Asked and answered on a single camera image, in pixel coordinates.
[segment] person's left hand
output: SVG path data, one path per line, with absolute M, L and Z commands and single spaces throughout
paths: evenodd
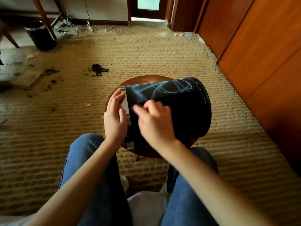
M 107 111 L 103 115 L 106 142 L 120 147 L 126 137 L 128 124 L 126 111 L 121 106 L 124 93 L 117 89 L 108 102 Z

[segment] black wire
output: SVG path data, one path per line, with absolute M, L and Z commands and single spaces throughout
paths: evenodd
M 86 2 L 86 0 L 85 0 L 85 3 L 86 3 L 87 14 L 88 14 L 88 17 L 89 17 L 89 20 L 90 20 L 90 16 L 89 16 L 89 12 L 88 12 L 88 6 L 87 6 L 87 2 Z

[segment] black cylinder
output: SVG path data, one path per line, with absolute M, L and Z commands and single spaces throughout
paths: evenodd
M 140 134 L 138 116 L 131 107 L 153 99 L 171 107 L 176 137 L 182 142 L 203 137 L 211 124 L 211 103 L 203 84 L 190 77 L 158 83 L 143 83 L 125 87 L 130 126 L 126 142 L 135 148 L 147 146 Z
M 47 51 L 55 48 L 56 41 L 53 40 L 42 21 L 34 20 L 27 22 L 24 28 L 38 49 Z

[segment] blue jeans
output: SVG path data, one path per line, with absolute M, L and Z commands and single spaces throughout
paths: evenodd
M 71 144 L 59 188 L 75 174 L 103 141 L 104 138 L 100 135 L 84 134 Z M 190 150 L 218 173 L 216 162 L 207 150 L 201 147 Z M 172 166 L 168 176 L 167 190 L 172 190 L 172 194 L 161 225 L 217 225 L 190 185 Z M 130 208 L 120 182 L 116 155 L 105 169 L 78 225 L 132 225 Z

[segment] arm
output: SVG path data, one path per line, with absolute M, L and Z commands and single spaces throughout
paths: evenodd
M 170 107 L 150 100 L 133 110 L 142 136 L 186 179 L 220 226 L 275 225 L 175 138 Z
M 106 139 L 83 166 L 35 214 L 27 225 L 77 225 L 96 185 L 127 132 L 127 118 L 117 90 L 104 113 Z

